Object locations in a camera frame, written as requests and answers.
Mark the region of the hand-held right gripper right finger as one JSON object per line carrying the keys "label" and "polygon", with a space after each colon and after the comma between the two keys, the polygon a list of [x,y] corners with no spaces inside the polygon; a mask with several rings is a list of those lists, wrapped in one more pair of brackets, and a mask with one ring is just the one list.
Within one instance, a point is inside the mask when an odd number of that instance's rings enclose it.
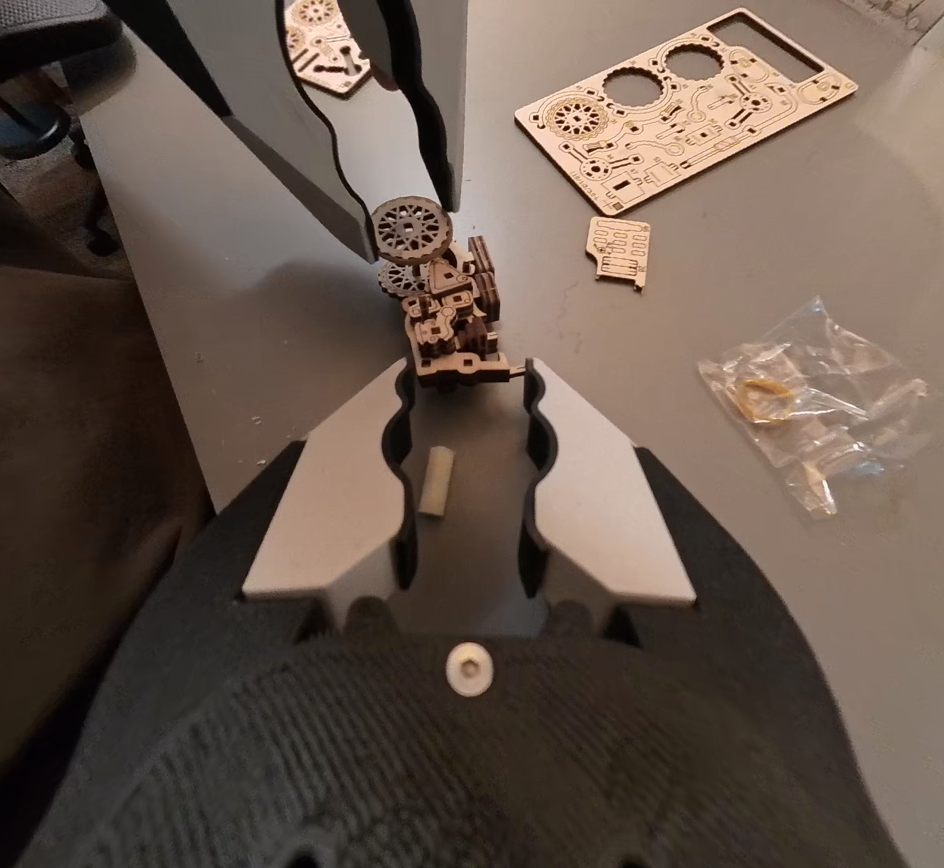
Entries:
{"label": "hand-held right gripper right finger", "polygon": [[529,599],[575,602],[598,631],[622,606],[690,609],[697,593],[636,445],[544,361],[524,367],[527,453],[518,575]]}

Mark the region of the black office chair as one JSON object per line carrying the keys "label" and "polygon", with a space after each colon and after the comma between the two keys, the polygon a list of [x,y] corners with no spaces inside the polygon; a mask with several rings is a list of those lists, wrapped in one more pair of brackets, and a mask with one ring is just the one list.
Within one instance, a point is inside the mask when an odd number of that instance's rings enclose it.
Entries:
{"label": "black office chair", "polygon": [[97,172],[85,132],[69,111],[73,100],[47,68],[117,42],[120,20],[101,0],[1,0],[1,83],[29,94],[1,98],[1,154],[29,161],[71,142],[77,166]]}

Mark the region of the small wooden puzzle piece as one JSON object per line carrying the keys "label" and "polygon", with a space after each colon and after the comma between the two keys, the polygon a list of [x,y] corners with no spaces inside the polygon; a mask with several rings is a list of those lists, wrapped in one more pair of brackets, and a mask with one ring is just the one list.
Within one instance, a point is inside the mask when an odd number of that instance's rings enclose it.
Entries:
{"label": "small wooden puzzle piece", "polygon": [[628,282],[638,293],[646,284],[651,226],[642,221],[593,216],[585,253],[594,261],[597,280]]}

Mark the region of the grey desk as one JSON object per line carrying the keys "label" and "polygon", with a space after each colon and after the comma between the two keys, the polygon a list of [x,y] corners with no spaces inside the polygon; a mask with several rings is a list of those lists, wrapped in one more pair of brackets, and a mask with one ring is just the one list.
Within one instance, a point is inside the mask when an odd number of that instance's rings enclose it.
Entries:
{"label": "grey desk", "polygon": [[[669,191],[642,294],[598,282],[594,211],[520,107],[745,7],[856,95]],[[327,235],[134,36],[79,100],[216,508],[403,352],[371,266]],[[914,866],[942,866],[942,424],[889,478],[807,515],[697,362],[815,297],[942,408],[942,63],[836,0],[469,0],[461,239],[484,235],[501,344],[545,361],[651,449],[787,602]]]}

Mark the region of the round wooden spoked wheel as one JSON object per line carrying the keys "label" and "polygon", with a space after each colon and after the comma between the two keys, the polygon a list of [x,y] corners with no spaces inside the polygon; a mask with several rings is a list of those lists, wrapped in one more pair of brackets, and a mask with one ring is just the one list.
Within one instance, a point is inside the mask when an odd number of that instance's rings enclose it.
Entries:
{"label": "round wooden spoked wheel", "polygon": [[453,238],[448,213],[419,196],[382,203],[371,213],[371,223],[380,257],[395,264],[425,264],[443,255]]}

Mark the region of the clear plastic bag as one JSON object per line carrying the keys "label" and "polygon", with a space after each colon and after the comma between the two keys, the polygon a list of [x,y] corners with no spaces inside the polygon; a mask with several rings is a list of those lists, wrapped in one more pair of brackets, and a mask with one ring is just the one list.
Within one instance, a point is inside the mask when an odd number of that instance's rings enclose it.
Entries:
{"label": "clear plastic bag", "polygon": [[[815,297],[755,339],[697,363],[702,382],[809,516],[835,517],[836,491],[899,472],[930,441],[931,389],[887,350],[838,324]],[[738,384],[778,380],[797,393],[787,422],[756,426]]]}

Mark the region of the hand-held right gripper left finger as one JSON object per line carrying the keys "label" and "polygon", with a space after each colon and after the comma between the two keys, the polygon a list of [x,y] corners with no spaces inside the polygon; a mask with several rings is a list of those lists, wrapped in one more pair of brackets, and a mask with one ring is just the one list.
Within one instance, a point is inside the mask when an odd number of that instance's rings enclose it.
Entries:
{"label": "hand-held right gripper left finger", "polygon": [[248,602],[307,599],[335,625],[362,597],[389,599],[417,573],[415,374],[402,358],[306,437],[242,583]]}

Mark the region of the wooden puzzle sheet round holes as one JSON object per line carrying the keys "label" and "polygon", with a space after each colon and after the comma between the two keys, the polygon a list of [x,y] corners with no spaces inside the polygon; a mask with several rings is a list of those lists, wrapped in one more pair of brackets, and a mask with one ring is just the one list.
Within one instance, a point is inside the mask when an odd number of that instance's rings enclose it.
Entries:
{"label": "wooden puzzle sheet round holes", "polygon": [[[812,73],[793,81],[717,30],[744,20]],[[857,84],[738,8],[514,113],[598,213],[617,216],[852,96]]]}

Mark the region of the yellow rubber band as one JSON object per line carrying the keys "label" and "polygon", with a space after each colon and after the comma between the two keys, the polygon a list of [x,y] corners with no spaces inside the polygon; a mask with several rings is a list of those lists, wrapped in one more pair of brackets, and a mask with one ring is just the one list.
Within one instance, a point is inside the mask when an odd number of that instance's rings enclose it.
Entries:
{"label": "yellow rubber band", "polygon": [[793,415],[797,393],[778,380],[749,378],[738,384],[735,404],[742,417],[752,425],[777,426]]}

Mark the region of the small white wax stick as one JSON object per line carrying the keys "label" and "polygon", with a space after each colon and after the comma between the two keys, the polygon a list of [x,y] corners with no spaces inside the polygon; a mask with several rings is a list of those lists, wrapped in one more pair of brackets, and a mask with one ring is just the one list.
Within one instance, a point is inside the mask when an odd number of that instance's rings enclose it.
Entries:
{"label": "small white wax stick", "polygon": [[418,511],[428,517],[442,519],[445,514],[455,453],[445,446],[430,449]]}

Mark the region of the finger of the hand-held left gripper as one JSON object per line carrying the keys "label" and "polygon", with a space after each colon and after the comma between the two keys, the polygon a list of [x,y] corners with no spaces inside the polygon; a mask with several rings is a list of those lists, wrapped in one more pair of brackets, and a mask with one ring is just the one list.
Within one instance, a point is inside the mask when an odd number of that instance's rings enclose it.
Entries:
{"label": "finger of the hand-held left gripper", "polygon": [[466,132],[467,0],[338,0],[351,34],[410,105],[439,204],[461,204]]}
{"label": "finger of the hand-held left gripper", "polygon": [[226,102],[228,128],[346,248],[371,261],[371,225],[335,130],[291,67],[284,0],[165,0]]}

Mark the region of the wooden model car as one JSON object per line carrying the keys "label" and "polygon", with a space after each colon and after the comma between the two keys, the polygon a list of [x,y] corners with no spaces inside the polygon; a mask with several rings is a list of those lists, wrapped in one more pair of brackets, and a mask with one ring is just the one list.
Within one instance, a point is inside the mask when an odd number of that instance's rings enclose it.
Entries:
{"label": "wooden model car", "polygon": [[502,297],[484,237],[452,242],[426,263],[386,262],[379,285],[399,300],[418,384],[441,392],[525,374],[502,353]]}

